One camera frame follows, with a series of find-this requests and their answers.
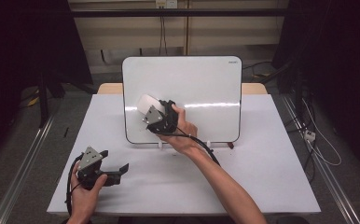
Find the whiteboard surface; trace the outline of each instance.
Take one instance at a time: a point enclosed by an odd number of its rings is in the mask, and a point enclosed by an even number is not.
[[[187,110],[200,140],[234,142],[240,134],[242,60],[235,56],[130,57],[122,65],[125,133],[135,144],[157,143],[137,103],[144,94]]]
[[[270,95],[244,95],[242,101],[242,133],[235,148],[214,148],[223,169],[265,214],[320,212]],[[121,95],[92,97],[48,212],[67,215],[64,200],[70,165],[92,146],[109,152],[103,160],[104,171],[130,164],[120,185],[102,188],[97,215],[225,215],[215,192],[190,159],[166,144],[164,149],[137,148],[125,139],[122,107]]]

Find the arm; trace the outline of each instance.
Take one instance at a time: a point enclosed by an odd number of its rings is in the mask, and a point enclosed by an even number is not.
[[[198,129],[186,121],[186,111],[175,105],[173,109],[179,114],[178,128],[196,137]],[[174,149],[189,157],[197,165],[236,223],[266,223],[264,216],[247,191],[213,162],[197,143],[185,137],[159,135],[159,138],[171,144]]]
[[[72,173],[72,215],[67,221],[68,224],[85,224],[90,221],[90,217],[96,208],[99,191],[104,185],[107,175],[101,175],[96,180],[95,186],[91,190],[83,189],[77,179],[78,163],[75,165]]]

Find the floor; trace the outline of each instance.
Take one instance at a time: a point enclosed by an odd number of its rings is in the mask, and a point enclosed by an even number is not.
[[[192,52],[195,55],[236,55],[239,56],[244,66],[258,62],[270,61],[275,46],[257,47],[216,47],[199,48]],[[158,55],[157,49],[143,49],[143,55]],[[180,49],[168,49],[169,55],[179,55]],[[99,50],[86,52],[90,64],[92,77],[95,81],[93,88],[98,88],[104,82],[120,81],[120,65],[124,58],[132,55],[139,55],[139,49],[124,50],[104,50],[102,61]],[[269,64],[260,64],[243,70],[243,82],[258,81],[258,77],[252,74],[269,74],[274,69]],[[62,174],[68,155],[72,150],[73,143],[76,141],[78,130],[82,124],[84,115],[88,109],[91,96],[79,91],[71,85],[63,84],[66,95],[63,99],[48,98],[49,111],[55,115],[46,133],[38,133],[39,107],[37,105],[24,107],[24,102],[20,105],[20,110],[14,118],[13,125],[7,138],[0,148],[0,205],[8,196],[14,198],[13,203],[4,203],[7,209],[2,212],[0,223],[61,223],[65,217],[57,217],[48,214],[47,207],[53,190],[56,188],[58,177]],[[274,80],[266,85],[267,91],[271,94],[281,118],[288,131],[296,129],[294,122],[291,122],[286,99],[291,99],[291,94],[279,94]],[[24,95],[28,95],[35,88],[24,90]],[[335,178],[334,182],[339,183],[339,189],[332,189],[329,182],[333,182],[331,175],[326,174],[319,166],[319,159],[313,163],[309,162],[306,168],[306,176],[311,180],[312,190],[318,203],[322,208],[322,213],[303,216],[310,223],[360,223],[360,161],[353,155],[346,141],[336,135],[335,127],[325,115],[323,108],[319,107],[318,100],[313,102],[315,110],[315,121],[319,130],[335,146],[341,156],[342,162],[339,166],[327,166],[329,173]],[[45,134],[44,142],[36,143],[34,139],[39,134]],[[299,160],[304,164],[309,156],[309,151],[305,148],[304,142],[299,132],[290,132],[289,137],[299,156]],[[332,147],[318,133],[317,146],[328,161],[337,162],[338,156]],[[37,146],[36,153],[31,155],[31,146]],[[26,172],[17,175],[22,167],[29,167]],[[8,192],[11,185],[19,184],[19,191]],[[348,208],[341,204],[348,201],[350,210],[354,215],[343,215],[343,209]],[[266,215],[269,223],[276,223],[281,216]],[[94,217],[93,223],[117,223],[117,217]],[[228,223],[227,217],[139,217],[133,223]]]

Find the whiteboard eraser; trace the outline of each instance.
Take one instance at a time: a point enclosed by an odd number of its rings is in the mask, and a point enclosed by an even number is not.
[[[145,115],[152,105],[160,112],[165,113],[165,107],[160,104],[159,100],[147,94],[140,97],[140,100],[137,103],[137,110]]]

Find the whiteboard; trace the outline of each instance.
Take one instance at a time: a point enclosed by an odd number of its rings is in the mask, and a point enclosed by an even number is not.
[[[240,135],[242,60],[236,56],[129,57],[122,64],[125,134],[134,144],[157,143],[137,103],[144,94],[176,102],[203,142]]]

